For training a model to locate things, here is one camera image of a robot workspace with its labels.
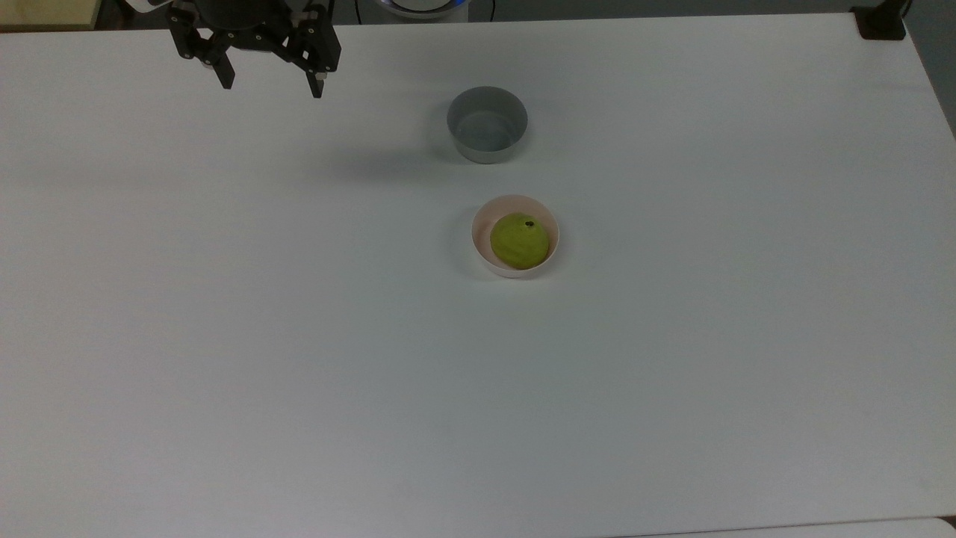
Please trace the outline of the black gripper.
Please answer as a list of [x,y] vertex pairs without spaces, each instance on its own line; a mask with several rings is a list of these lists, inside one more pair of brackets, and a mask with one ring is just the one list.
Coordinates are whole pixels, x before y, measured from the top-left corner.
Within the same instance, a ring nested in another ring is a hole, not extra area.
[[291,9],[284,1],[197,1],[196,7],[168,7],[165,21],[180,58],[195,59],[232,88],[235,68],[230,47],[270,50],[300,68],[315,99],[338,70],[341,44],[332,27],[333,6]]

